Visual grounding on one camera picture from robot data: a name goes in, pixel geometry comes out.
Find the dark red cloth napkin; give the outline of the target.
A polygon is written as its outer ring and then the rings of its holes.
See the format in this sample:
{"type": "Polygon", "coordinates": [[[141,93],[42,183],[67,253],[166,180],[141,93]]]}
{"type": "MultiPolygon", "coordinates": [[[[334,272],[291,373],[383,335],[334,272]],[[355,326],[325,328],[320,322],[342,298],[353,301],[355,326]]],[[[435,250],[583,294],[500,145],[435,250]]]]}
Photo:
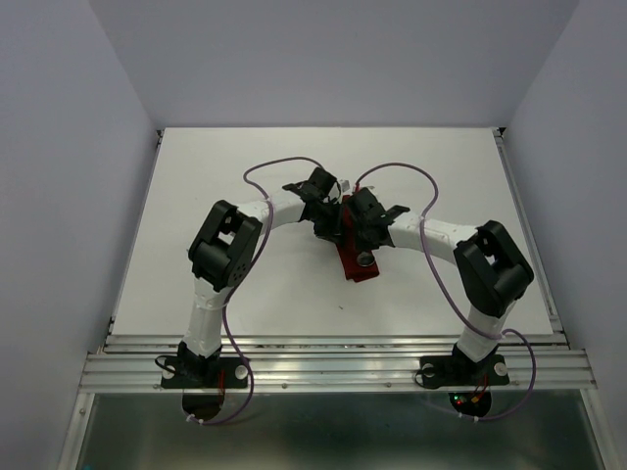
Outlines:
{"type": "Polygon", "coordinates": [[[375,264],[370,267],[360,267],[356,257],[361,252],[372,252],[372,248],[363,238],[358,223],[353,218],[348,201],[354,197],[344,196],[341,205],[340,238],[335,243],[339,259],[342,263],[345,278],[355,283],[367,281],[379,276],[380,271],[375,264]]]}

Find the silver metal spoon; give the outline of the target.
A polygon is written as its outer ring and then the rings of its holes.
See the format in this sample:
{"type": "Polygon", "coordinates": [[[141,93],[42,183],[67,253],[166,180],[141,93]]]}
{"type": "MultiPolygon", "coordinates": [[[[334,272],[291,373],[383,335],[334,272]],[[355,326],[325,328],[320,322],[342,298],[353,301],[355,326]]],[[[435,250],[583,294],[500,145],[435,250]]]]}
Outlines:
{"type": "Polygon", "coordinates": [[[375,257],[372,252],[361,252],[357,255],[356,261],[360,267],[370,267],[375,264],[375,257]]]}

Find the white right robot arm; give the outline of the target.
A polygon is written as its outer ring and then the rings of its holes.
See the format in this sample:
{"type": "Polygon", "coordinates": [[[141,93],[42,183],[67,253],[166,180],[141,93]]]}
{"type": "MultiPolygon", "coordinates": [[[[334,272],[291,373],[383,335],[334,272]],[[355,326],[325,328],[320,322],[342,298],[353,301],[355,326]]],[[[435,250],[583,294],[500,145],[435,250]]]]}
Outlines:
{"type": "Polygon", "coordinates": [[[454,265],[470,305],[464,314],[453,306],[464,329],[451,358],[451,370],[462,382],[472,382],[486,370],[486,358],[496,349],[506,317],[534,281],[534,272],[506,228],[498,221],[461,225],[428,218],[407,207],[386,210],[374,194],[362,188],[344,201],[352,221],[355,247],[409,249],[425,255],[436,283],[453,305],[434,260],[454,265]]]}

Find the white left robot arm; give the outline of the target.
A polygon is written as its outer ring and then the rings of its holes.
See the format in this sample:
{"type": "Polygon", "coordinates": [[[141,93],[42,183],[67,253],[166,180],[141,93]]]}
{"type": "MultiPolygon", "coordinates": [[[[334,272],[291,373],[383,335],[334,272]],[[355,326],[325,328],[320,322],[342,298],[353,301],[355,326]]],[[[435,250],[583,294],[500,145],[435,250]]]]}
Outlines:
{"type": "Polygon", "coordinates": [[[184,374],[206,386],[217,377],[222,312],[229,296],[249,274],[271,230],[309,221],[314,233],[339,240],[341,202],[349,183],[317,167],[308,179],[288,183],[255,202],[216,202],[188,250],[194,301],[187,332],[177,348],[184,374]]]}

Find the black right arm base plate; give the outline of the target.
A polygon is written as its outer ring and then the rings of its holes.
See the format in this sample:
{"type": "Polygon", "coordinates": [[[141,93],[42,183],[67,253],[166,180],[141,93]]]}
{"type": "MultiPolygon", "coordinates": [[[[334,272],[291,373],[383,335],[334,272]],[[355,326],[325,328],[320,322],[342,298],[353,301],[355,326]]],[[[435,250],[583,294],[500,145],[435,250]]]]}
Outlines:
{"type": "Polygon", "coordinates": [[[505,358],[500,354],[492,354],[480,362],[473,362],[462,355],[423,356],[413,380],[427,390],[509,384],[505,358]]]}

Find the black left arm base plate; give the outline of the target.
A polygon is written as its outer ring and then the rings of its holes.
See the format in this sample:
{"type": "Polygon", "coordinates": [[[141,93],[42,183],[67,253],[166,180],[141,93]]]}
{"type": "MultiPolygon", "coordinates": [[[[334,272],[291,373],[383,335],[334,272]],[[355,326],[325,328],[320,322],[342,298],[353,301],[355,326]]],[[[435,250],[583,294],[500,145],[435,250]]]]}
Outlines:
{"type": "Polygon", "coordinates": [[[166,390],[244,390],[249,373],[240,357],[211,360],[205,370],[192,371],[173,355],[158,355],[155,365],[161,370],[161,387],[166,390]]]}

